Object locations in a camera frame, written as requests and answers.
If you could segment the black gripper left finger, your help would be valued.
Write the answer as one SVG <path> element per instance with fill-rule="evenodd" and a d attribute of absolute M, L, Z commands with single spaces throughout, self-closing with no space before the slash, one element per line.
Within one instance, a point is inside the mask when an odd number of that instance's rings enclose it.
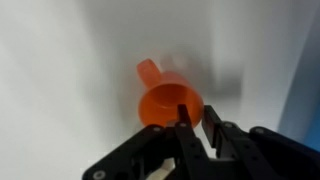
<path fill-rule="evenodd" d="M 173 127 L 148 125 L 88 168 L 82 180 L 146 180 L 169 158 L 176 166 L 166 180 L 214 180 L 185 105 L 178 106 Z"/>

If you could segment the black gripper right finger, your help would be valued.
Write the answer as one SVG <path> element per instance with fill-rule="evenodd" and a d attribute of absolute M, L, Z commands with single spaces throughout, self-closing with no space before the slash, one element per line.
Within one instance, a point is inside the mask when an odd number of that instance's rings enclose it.
<path fill-rule="evenodd" d="M 204 106 L 202 128 L 218 160 L 239 165 L 240 180 L 320 180 L 320 153 L 262 126 L 248 132 Z"/>

